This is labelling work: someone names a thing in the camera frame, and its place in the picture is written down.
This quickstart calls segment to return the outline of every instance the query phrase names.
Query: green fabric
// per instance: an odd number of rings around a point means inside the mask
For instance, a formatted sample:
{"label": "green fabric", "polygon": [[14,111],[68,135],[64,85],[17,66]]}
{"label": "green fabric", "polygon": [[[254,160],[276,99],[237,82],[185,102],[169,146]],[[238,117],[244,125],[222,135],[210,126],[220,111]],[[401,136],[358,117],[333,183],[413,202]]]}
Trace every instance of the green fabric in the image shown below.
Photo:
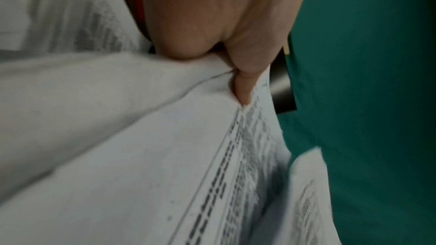
{"label": "green fabric", "polygon": [[344,245],[436,244],[435,0],[305,0],[288,62],[299,154],[320,146]]}

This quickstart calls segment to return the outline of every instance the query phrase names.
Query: printed page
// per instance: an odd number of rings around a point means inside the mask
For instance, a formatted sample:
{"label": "printed page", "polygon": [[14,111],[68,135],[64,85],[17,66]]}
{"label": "printed page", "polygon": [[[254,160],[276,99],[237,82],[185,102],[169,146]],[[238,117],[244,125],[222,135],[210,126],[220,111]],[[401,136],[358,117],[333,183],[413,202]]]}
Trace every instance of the printed page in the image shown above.
{"label": "printed page", "polygon": [[284,191],[268,208],[250,245],[339,245],[327,167],[319,148],[299,156]]}
{"label": "printed page", "polygon": [[0,205],[3,242],[244,244],[290,158],[268,76],[245,108],[212,77],[59,167]]}
{"label": "printed page", "polygon": [[32,3],[27,10],[32,23],[20,43],[2,43],[2,50],[116,52],[148,51],[151,46],[124,0],[22,1]]}

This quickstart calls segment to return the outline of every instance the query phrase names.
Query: skin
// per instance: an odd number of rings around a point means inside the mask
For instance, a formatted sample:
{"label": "skin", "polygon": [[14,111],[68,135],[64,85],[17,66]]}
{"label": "skin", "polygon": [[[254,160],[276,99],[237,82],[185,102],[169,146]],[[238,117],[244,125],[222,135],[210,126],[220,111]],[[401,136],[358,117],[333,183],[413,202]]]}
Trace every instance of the skin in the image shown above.
{"label": "skin", "polygon": [[233,92],[242,105],[272,63],[303,0],[144,0],[149,34],[159,54],[204,55],[222,43],[236,68]]}

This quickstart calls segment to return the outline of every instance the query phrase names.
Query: black object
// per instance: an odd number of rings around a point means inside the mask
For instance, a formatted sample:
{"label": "black object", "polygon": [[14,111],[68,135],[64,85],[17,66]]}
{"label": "black object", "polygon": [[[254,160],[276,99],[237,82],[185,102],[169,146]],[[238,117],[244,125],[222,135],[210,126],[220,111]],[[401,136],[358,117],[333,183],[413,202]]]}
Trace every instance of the black object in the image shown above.
{"label": "black object", "polygon": [[269,90],[276,114],[297,110],[291,80],[287,73],[286,57],[283,49],[271,64],[269,71]]}

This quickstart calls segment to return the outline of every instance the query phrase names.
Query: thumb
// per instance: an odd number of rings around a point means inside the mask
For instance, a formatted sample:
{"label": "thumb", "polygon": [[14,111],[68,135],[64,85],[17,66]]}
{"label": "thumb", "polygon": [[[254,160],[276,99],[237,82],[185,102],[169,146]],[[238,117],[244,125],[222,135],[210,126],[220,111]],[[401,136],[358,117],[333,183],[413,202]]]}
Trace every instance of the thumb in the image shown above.
{"label": "thumb", "polygon": [[233,92],[243,106],[251,103],[251,92],[263,71],[257,73],[238,70],[233,80]]}

